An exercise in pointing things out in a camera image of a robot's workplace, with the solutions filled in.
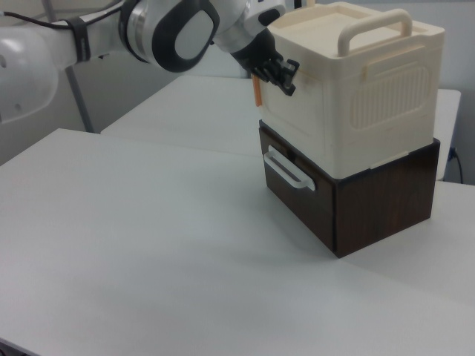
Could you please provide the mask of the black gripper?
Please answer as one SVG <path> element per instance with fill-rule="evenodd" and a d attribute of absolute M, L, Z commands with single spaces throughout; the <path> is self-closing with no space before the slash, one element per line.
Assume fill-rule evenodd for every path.
<path fill-rule="evenodd" d="M 275 49 L 275 39 L 269 30 L 260 32 L 245 48 L 231 53 L 231 56 L 244 70 L 252 72 L 263 82 L 277 82 L 277 86 L 287 96 L 295 92 L 292 81 L 300 64 L 291 59 L 283 60 Z"/>

